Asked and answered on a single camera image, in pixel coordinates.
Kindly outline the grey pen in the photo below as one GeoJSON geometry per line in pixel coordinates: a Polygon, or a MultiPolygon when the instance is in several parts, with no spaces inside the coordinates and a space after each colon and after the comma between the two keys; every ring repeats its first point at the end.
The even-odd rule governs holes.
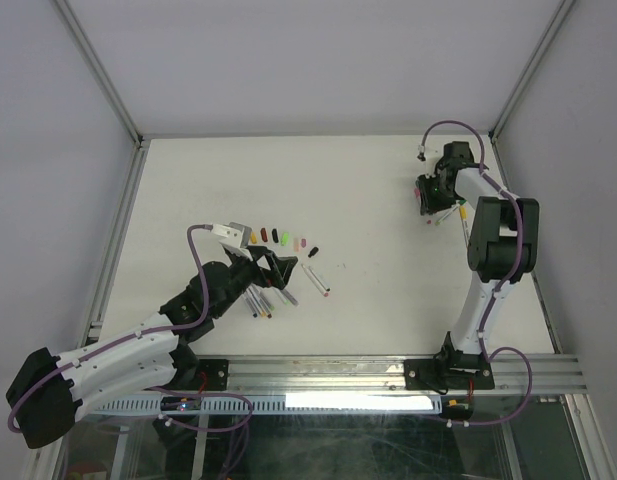
{"type": "Polygon", "coordinates": [[[299,305],[298,300],[297,300],[297,299],[296,299],[296,298],[295,298],[295,297],[294,297],[294,296],[293,296],[293,295],[292,295],[289,291],[287,291],[286,289],[282,289],[282,290],[280,291],[280,293],[281,293],[281,294],[282,294],[282,295],[286,298],[286,300],[287,300],[288,302],[290,302],[292,305],[294,305],[294,306],[298,306],[298,305],[299,305]]]}

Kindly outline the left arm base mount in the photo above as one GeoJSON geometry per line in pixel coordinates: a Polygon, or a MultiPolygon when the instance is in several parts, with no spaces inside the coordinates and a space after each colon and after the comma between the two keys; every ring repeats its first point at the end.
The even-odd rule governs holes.
{"type": "Polygon", "coordinates": [[[201,358],[187,345],[179,345],[172,353],[174,377],[164,385],[173,391],[221,392],[227,389],[229,360],[201,358]]]}

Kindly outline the yellow marker pen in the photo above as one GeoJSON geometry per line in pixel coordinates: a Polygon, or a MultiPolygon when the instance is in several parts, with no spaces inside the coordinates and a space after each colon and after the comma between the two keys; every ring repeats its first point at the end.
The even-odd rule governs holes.
{"type": "Polygon", "coordinates": [[[249,292],[249,298],[251,299],[251,301],[253,302],[254,306],[256,307],[258,314],[260,316],[262,316],[262,317],[267,317],[267,311],[262,306],[260,301],[257,299],[256,295],[254,293],[252,293],[252,292],[249,292]]]}

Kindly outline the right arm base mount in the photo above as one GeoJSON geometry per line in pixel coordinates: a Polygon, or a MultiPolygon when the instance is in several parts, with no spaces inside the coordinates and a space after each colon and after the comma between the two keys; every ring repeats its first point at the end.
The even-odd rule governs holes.
{"type": "Polygon", "coordinates": [[[445,395],[450,390],[486,391],[495,388],[490,363],[483,353],[457,349],[447,333],[440,351],[403,362],[405,388],[445,395]]]}

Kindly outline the brown cap marker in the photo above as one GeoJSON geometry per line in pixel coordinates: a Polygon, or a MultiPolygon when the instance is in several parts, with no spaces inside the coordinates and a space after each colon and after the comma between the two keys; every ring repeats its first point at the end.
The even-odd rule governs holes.
{"type": "Polygon", "coordinates": [[[254,296],[255,300],[258,302],[258,304],[260,305],[261,310],[264,312],[265,316],[267,318],[271,318],[272,317],[272,311],[270,310],[270,308],[267,305],[267,303],[259,295],[259,293],[257,291],[254,291],[253,292],[253,296],[254,296]]]}

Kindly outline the small black cap marker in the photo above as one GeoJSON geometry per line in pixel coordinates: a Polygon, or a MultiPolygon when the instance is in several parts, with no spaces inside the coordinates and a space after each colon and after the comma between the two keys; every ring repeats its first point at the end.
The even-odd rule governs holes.
{"type": "Polygon", "coordinates": [[[316,281],[321,285],[321,287],[324,289],[325,292],[331,291],[331,288],[327,284],[327,282],[318,274],[318,272],[312,266],[308,266],[308,270],[312,274],[312,276],[316,279],[316,281]]]}

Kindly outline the purple cap marker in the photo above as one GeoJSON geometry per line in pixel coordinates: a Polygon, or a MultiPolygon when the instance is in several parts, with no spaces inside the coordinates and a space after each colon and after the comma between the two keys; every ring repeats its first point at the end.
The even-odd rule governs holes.
{"type": "Polygon", "coordinates": [[[320,294],[324,297],[328,297],[330,294],[330,289],[318,278],[314,270],[305,264],[302,264],[301,267],[312,284],[318,289],[320,294]]]}

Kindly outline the blue marker pen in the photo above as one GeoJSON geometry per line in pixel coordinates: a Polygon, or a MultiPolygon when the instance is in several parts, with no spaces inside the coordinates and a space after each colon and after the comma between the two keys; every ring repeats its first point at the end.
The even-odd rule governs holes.
{"type": "Polygon", "coordinates": [[[244,302],[246,303],[247,307],[249,308],[251,315],[254,318],[257,318],[259,316],[259,311],[257,309],[257,307],[255,306],[255,304],[253,303],[253,301],[247,296],[244,295],[243,296],[244,302]]]}

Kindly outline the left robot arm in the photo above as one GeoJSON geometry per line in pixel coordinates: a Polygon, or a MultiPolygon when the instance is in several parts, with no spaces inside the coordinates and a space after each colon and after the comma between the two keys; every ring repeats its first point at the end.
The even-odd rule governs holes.
{"type": "Polygon", "coordinates": [[[256,246],[227,256],[227,263],[204,264],[181,293],[127,333],[60,354],[29,354],[6,392],[8,428],[38,449],[119,397],[154,387],[193,389],[201,368],[191,343],[250,287],[285,289],[299,263],[256,246]]]}

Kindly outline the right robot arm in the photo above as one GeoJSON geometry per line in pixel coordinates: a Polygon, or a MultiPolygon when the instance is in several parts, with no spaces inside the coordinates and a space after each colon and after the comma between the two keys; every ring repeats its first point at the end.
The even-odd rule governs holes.
{"type": "Polygon", "coordinates": [[[471,369],[490,359],[492,323],[509,292],[536,265],[540,206],[501,186],[474,160],[467,142],[448,143],[440,153],[421,144],[418,159],[426,165],[416,180],[421,215],[432,216],[461,203],[473,209],[467,240],[471,284],[435,363],[438,381],[457,387],[471,369]]]}

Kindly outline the light green cap marker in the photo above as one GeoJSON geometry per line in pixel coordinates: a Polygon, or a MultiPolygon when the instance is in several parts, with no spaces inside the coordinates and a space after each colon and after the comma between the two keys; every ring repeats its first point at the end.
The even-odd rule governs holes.
{"type": "Polygon", "coordinates": [[[280,291],[277,288],[273,288],[272,289],[273,292],[278,296],[278,298],[280,299],[280,301],[285,304],[288,305],[289,304],[289,300],[287,299],[287,297],[284,295],[284,293],[282,291],[280,291]]]}

